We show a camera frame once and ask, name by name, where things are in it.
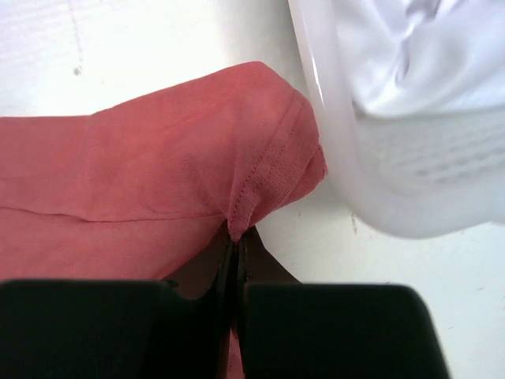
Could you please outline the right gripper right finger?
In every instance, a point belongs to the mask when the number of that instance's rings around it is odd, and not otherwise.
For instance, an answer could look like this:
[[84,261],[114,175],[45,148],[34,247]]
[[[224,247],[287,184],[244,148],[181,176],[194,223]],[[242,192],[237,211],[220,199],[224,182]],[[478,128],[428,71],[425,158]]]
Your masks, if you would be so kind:
[[238,243],[238,339],[247,378],[449,377],[414,289],[300,283],[256,229]]

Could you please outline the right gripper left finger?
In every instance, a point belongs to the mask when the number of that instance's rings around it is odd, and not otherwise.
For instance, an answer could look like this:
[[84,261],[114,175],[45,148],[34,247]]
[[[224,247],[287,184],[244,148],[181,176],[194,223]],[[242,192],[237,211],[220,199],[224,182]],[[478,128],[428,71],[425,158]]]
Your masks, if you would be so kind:
[[225,235],[162,280],[7,280],[4,378],[223,378],[228,358]]

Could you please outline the red t-shirt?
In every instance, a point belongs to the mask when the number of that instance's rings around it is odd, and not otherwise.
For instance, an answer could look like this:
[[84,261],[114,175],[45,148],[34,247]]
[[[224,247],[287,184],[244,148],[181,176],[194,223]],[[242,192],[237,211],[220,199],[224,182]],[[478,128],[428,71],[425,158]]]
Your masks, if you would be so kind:
[[327,165],[309,101],[261,62],[82,116],[1,120],[1,277],[162,279]]

